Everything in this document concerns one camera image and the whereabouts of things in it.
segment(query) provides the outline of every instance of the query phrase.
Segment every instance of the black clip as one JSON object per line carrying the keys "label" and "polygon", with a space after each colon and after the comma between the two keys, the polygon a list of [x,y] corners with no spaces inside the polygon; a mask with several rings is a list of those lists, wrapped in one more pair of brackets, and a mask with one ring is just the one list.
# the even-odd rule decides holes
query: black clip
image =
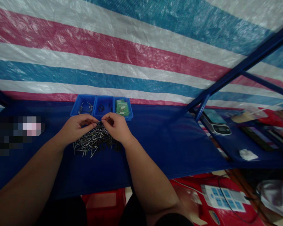
{"label": "black clip", "polygon": [[97,109],[99,112],[102,112],[105,110],[104,106],[103,105],[99,105],[98,109]]}

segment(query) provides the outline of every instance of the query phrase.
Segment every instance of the digital scale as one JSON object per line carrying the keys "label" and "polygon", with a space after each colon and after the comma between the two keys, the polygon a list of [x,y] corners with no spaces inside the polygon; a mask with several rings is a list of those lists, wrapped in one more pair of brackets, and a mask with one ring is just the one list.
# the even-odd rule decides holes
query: digital scale
{"label": "digital scale", "polygon": [[204,109],[201,119],[213,134],[220,136],[232,134],[230,128],[226,125],[226,121],[215,110]]}

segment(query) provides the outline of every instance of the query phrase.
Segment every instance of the workbench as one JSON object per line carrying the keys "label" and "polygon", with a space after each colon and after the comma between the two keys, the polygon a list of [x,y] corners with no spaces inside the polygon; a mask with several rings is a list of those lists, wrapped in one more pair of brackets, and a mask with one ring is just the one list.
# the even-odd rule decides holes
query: workbench
{"label": "workbench", "polygon": [[[0,117],[39,116],[45,120],[45,131],[36,137],[35,141],[24,143],[23,149],[10,150],[9,156],[0,156],[0,189],[62,128],[70,118],[73,104],[14,101],[0,112]],[[190,113],[187,112],[177,120],[172,120],[183,108],[132,105],[134,118],[128,122],[128,126],[169,179],[230,168],[230,164]],[[74,155],[71,144],[64,151],[51,199],[108,191],[130,185],[130,172],[124,151],[119,153],[106,148],[90,158]]]}

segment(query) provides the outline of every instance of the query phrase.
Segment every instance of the blue storage bin compartment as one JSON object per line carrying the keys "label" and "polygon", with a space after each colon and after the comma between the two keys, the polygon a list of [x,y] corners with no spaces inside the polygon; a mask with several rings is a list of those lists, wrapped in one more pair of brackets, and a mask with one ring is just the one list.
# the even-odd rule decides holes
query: blue storage bin compartment
{"label": "blue storage bin compartment", "polygon": [[[83,109],[81,111],[81,114],[90,114],[90,115],[94,115],[94,107],[96,104],[96,100],[97,100],[97,96],[95,95],[78,95],[78,97],[76,98],[76,101],[72,107],[70,116],[74,116],[74,115],[78,115],[78,112],[80,110],[80,107],[82,105]],[[89,109],[89,104],[90,103],[93,106],[93,110],[92,112],[90,112]]]}
{"label": "blue storage bin compartment", "polygon": [[129,115],[128,116],[124,116],[126,121],[131,121],[133,118],[133,111],[131,108],[131,103],[130,103],[130,98],[126,98],[126,97],[114,97],[114,113],[116,112],[116,101],[117,100],[124,100],[125,102],[128,103],[128,107],[129,107]]}
{"label": "blue storage bin compartment", "polygon": [[97,101],[93,108],[93,116],[97,120],[101,120],[102,117],[109,113],[115,112],[115,104],[113,101],[113,96],[97,96]]}

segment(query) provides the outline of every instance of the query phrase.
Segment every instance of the red plastic stool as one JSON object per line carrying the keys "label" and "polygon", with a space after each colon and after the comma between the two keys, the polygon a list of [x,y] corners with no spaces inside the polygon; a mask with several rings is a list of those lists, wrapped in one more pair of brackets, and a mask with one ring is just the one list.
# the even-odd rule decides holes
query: red plastic stool
{"label": "red plastic stool", "polygon": [[117,226],[126,206],[125,189],[83,195],[87,225]]}

